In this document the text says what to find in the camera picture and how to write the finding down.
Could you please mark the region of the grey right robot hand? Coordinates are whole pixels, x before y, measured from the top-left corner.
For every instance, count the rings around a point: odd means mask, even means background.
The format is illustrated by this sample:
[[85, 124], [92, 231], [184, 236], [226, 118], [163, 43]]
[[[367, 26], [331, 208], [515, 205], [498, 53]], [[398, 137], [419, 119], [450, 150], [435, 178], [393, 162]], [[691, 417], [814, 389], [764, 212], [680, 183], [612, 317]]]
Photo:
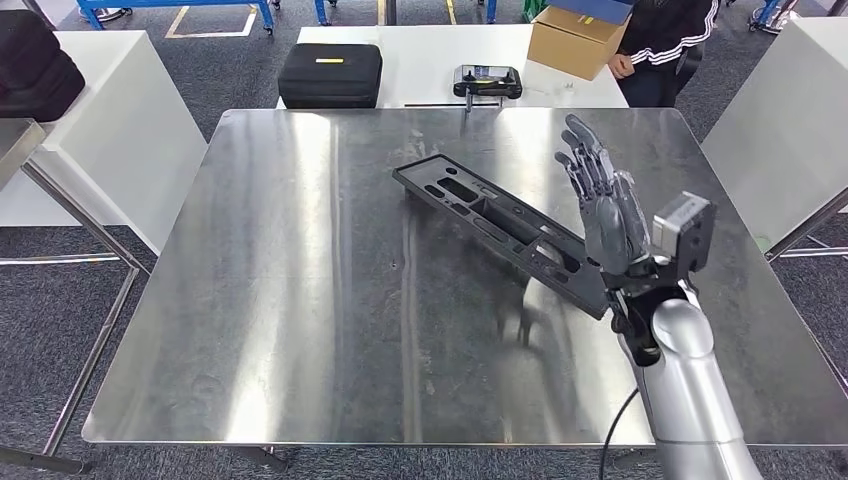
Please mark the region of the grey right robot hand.
[[624, 275], [649, 257], [649, 235], [631, 174], [616, 169], [597, 134], [574, 114], [565, 117], [562, 140], [571, 152], [555, 153], [578, 198], [588, 257], [608, 274]]

